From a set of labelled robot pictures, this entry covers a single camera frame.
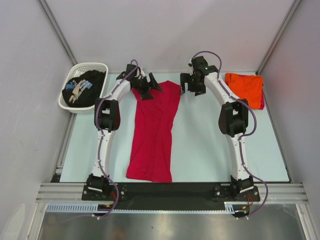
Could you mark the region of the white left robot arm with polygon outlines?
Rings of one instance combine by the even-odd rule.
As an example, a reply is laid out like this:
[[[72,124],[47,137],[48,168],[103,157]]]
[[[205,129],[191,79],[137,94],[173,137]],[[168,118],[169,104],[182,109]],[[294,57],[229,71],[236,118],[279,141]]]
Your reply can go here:
[[[109,93],[95,100],[94,125],[98,131],[98,145],[96,159],[85,186],[87,193],[93,192],[100,200],[107,199],[111,193],[113,182],[109,175],[109,159],[112,141],[121,123],[120,102],[132,90],[138,92],[141,100],[153,100],[151,91],[163,90],[153,74],[150,72],[146,76],[134,59],[118,75]]]

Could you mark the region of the red polo shirt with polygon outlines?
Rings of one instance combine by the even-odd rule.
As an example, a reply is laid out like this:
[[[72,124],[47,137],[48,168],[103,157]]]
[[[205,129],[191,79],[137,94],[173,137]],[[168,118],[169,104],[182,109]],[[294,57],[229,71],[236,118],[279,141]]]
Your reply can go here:
[[[172,128],[181,99],[181,87],[161,82],[162,91],[152,89],[153,99],[137,100],[130,161],[126,177],[154,183],[171,183]]]

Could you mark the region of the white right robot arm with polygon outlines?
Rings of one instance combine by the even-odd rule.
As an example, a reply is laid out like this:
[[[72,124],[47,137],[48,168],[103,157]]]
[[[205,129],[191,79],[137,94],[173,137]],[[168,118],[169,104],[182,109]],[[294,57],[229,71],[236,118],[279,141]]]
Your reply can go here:
[[[220,77],[220,67],[209,65],[204,56],[194,56],[189,61],[190,73],[180,74],[183,95],[186,91],[195,96],[210,90],[221,105],[218,118],[220,132],[225,135],[231,156],[232,174],[227,196],[242,201],[254,188],[253,177],[248,173],[245,156],[245,136],[249,125],[249,104],[240,99]]]

